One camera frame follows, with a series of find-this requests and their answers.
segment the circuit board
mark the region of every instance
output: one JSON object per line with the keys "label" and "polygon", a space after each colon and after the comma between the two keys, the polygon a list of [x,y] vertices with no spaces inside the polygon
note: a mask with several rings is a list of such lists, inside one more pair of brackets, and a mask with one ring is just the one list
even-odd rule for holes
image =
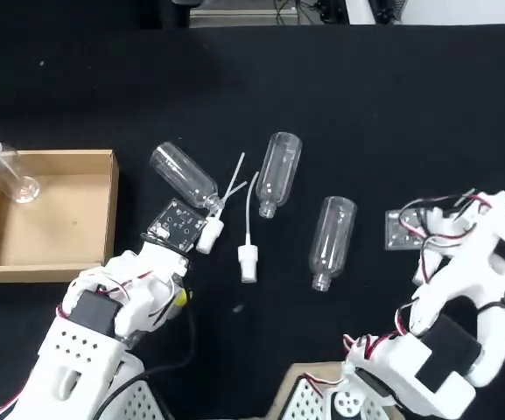
{"label": "circuit board", "polygon": [[172,199],[147,231],[173,247],[188,252],[206,223],[206,218],[201,214],[177,199]]}

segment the white wall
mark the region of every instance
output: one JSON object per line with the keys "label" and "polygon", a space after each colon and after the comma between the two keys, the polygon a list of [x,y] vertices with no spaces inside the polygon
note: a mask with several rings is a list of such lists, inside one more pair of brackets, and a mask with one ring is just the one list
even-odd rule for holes
{"label": "white wall", "polygon": [[505,24],[505,0],[407,0],[404,25]]}

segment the perforated plate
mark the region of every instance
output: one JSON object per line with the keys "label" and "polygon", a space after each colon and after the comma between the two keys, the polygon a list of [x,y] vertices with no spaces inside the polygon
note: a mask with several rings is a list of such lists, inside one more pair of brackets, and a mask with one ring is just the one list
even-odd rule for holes
{"label": "perforated plate", "polygon": [[[404,221],[410,223],[414,228],[419,228],[419,220],[417,220],[417,209],[408,208],[403,212]],[[408,249],[420,249],[421,239],[417,236],[410,234],[400,224],[398,219],[400,215],[399,210],[389,210],[386,212],[385,217],[385,233],[386,237],[384,247],[387,250],[408,250]]]}
{"label": "perforated plate", "polygon": [[335,395],[334,408],[344,418],[354,418],[357,414],[361,414],[361,420],[389,420],[382,407],[369,398],[363,401],[363,395],[358,395],[353,390],[338,392]]}
{"label": "perforated plate", "polygon": [[115,420],[165,420],[155,397],[144,381],[134,383],[125,391],[130,397]]}
{"label": "perforated plate", "polygon": [[42,346],[40,356],[60,361],[61,366],[80,374],[111,377],[122,357],[124,346],[119,341],[75,324],[56,318]]}
{"label": "perforated plate", "polygon": [[389,420],[384,409],[353,388],[320,397],[305,378],[299,378],[279,417],[280,420]]}
{"label": "perforated plate", "polygon": [[323,399],[305,379],[298,379],[287,401],[281,420],[323,420]]}

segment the bottle neck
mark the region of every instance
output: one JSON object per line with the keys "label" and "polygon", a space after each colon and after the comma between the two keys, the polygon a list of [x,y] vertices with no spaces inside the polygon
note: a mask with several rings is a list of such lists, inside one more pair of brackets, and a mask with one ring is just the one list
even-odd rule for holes
{"label": "bottle neck", "polygon": [[204,203],[203,207],[205,207],[209,212],[212,214],[217,214],[220,212],[220,210],[223,209],[225,206],[225,203],[223,202],[222,199],[219,198],[217,194],[215,195],[210,195],[209,197],[206,198],[206,202]]}
{"label": "bottle neck", "polygon": [[312,280],[312,288],[316,291],[329,291],[332,278],[327,274],[317,274]]}
{"label": "bottle neck", "polygon": [[260,215],[265,219],[271,219],[276,214],[276,203],[272,203],[271,201],[263,201],[260,204]]}

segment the plastic bottle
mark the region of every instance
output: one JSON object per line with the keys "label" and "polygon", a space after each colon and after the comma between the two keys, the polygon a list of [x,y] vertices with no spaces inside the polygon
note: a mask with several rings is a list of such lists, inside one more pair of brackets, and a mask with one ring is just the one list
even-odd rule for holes
{"label": "plastic bottle", "polygon": [[151,166],[188,204],[206,208],[211,214],[217,214],[224,207],[215,181],[174,144],[160,144],[151,155]]}
{"label": "plastic bottle", "polygon": [[316,291],[328,291],[332,279],[343,270],[356,209],[353,201],[343,197],[324,199],[310,257]]}
{"label": "plastic bottle", "polygon": [[29,175],[18,152],[0,142],[0,190],[16,203],[29,203],[40,194],[39,182]]}
{"label": "plastic bottle", "polygon": [[271,137],[256,186],[262,217],[271,219],[289,198],[301,149],[294,134],[279,132]]}

